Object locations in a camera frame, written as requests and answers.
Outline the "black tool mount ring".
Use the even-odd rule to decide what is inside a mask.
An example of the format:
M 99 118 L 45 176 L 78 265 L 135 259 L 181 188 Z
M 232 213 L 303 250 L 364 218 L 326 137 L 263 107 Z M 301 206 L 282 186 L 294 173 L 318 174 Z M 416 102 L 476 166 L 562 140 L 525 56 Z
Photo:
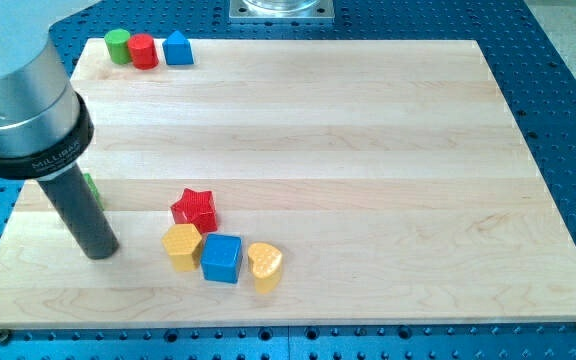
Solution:
M 0 178 L 26 180 L 62 170 L 86 150 L 94 135 L 94 125 L 84 99 L 75 92 L 79 115 L 72 130 L 56 144 L 27 156 L 0 158 Z

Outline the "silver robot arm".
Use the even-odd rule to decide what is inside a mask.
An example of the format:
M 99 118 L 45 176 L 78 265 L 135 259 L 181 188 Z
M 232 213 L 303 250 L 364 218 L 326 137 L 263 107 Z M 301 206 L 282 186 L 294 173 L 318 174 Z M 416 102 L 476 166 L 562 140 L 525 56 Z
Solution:
M 92 4 L 0 0 L 0 178 L 36 180 L 83 253 L 105 259 L 119 243 L 77 165 L 94 126 L 49 35 Z

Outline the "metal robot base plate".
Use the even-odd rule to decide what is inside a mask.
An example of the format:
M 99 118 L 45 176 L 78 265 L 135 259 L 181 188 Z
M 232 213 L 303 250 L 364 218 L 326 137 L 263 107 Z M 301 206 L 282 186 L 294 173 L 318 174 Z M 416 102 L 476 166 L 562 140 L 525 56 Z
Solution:
M 231 23 L 332 23 L 333 0 L 230 0 Z

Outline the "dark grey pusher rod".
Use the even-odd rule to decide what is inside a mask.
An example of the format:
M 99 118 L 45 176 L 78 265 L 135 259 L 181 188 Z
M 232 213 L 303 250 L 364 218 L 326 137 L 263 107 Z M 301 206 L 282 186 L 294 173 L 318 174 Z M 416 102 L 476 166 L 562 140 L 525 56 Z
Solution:
M 106 259 L 118 250 L 119 242 L 77 164 L 38 183 L 86 257 Z

